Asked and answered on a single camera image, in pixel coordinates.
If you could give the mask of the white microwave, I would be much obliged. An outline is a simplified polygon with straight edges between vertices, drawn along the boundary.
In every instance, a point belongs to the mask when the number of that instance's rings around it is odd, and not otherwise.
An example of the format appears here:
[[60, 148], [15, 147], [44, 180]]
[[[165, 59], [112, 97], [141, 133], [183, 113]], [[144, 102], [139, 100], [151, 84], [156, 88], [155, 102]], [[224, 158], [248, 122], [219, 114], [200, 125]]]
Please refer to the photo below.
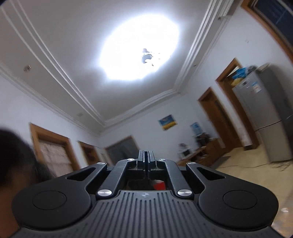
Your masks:
[[192, 149], [187, 148], [187, 149], [183, 149], [179, 152], [179, 157], [181, 160], [185, 160], [192, 154], [193, 154]]

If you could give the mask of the framed wall picture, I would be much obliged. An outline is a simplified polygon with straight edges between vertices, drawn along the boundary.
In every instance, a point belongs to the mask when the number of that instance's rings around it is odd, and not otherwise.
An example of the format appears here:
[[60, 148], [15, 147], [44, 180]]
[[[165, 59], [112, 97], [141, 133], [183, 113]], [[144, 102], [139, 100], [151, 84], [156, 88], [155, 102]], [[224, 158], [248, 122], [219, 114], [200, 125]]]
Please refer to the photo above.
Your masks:
[[168, 130], [173, 126], [177, 125], [177, 121], [173, 118], [172, 115], [168, 115], [158, 121], [163, 130]]

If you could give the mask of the ceiling light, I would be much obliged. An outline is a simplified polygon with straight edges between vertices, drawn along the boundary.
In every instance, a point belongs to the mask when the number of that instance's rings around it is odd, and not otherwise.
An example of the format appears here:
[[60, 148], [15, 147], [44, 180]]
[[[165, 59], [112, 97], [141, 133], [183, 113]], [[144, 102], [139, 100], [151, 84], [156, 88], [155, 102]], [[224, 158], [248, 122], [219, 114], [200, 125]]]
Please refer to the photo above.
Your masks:
[[108, 80], [142, 80], [169, 61], [179, 38], [179, 25], [164, 14], [134, 16], [108, 35], [97, 64]]

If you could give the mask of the red wooden chair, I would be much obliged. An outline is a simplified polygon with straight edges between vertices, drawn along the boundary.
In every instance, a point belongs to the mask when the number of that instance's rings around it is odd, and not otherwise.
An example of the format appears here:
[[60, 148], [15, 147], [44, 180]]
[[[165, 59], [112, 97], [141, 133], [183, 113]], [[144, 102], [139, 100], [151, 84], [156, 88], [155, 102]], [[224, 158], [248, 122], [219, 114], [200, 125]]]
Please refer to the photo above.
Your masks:
[[166, 190], [164, 181], [161, 180], [152, 180], [151, 185], [155, 190]]

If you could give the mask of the silver refrigerator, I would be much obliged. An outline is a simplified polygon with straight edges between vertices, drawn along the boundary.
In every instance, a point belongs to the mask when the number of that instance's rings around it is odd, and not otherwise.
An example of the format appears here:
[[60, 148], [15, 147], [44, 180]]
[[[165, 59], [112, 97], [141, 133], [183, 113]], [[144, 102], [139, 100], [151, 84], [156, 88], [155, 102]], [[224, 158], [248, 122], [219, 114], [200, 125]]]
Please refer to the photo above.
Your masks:
[[232, 87], [272, 163], [292, 159], [292, 107], [269, 64], [237, 69]]

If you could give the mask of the wooden sideboard cabinet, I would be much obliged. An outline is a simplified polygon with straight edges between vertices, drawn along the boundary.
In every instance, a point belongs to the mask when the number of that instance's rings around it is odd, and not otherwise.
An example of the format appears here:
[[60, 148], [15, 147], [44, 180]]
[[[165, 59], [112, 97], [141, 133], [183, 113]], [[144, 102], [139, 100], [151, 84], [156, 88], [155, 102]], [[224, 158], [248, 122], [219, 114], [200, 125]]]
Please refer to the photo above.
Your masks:
[[224, 154], [225, 148], [221, 147], [218, 139], [213, 139], [206, 146], [198, 148], [186, 159], [180, 160], [176, 164], [185, 166], [188, 162], [196, 162], [203, 166], [210, 167]]

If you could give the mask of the blue water dispenser bottle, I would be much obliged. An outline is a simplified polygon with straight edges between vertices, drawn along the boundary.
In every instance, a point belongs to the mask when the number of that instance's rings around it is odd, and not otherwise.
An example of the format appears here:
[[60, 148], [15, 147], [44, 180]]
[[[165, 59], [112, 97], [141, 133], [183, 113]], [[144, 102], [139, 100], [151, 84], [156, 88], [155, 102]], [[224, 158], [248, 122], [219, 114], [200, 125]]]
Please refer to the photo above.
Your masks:
[[202, 128], [200, 127], [198, 122], [195, 122], [191, 125], [191, 128], [196, 136], [200, 136], [203, 133]]

